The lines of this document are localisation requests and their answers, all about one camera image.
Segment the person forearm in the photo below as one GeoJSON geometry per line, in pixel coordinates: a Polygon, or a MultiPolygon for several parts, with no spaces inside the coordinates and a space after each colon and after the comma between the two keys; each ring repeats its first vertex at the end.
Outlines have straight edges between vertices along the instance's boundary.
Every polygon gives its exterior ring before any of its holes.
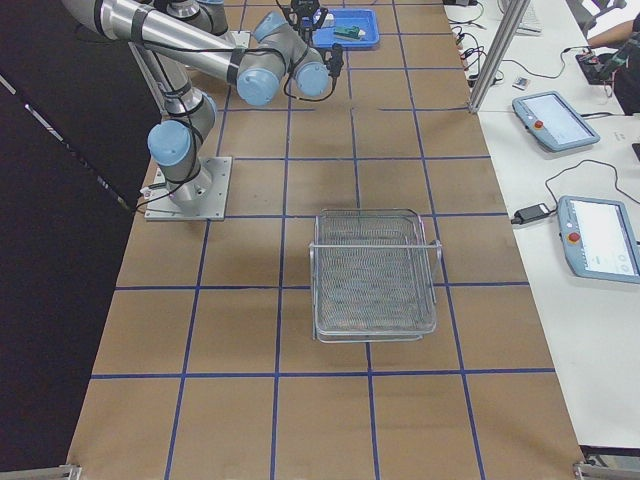
{"type": "Polygon", "coordinates": [[[624,44],[634,32],[634,22],[632,20],[615,25],[587,40],[587,45],[592,49],[616,48],[624,44]]]}

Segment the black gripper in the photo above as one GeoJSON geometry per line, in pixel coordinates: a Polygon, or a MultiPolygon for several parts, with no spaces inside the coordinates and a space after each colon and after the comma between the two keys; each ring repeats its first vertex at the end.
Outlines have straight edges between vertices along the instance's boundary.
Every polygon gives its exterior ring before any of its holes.
{"type": "Polygon", "coordinates": [[[300,32],[304,23],[304,40],[308,45],[313,44],[314,15],[320,9],[318,0],[292,0],[291,12],[294,15],[294,30],[300,32]]]}
{"type": "Polygon", "coordinates": [[[326,75],[326,82],[322,90],[323,95],[328,95],[332,89],[333,85],[333,76],[330,73],[326,75]]]}

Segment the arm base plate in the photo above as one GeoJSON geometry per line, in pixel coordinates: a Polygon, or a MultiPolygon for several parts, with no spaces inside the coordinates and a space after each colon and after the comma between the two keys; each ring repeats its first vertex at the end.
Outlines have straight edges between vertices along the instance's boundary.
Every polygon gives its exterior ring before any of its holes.
{"type": "Polygon", "coordinates": [[[225,219],[232,157],[200,158],[199,174],[176,192],[164,172],[156,168],[154,182],[142,189],[147,221],[223,221],[225,219]]]}
{"type": "Polygon", "coordinates": [[[229,44],[233,44],[236,48],[247,49],[250,46],[251,33],[249,31],[228,30],[220,38],[229,44]]]}

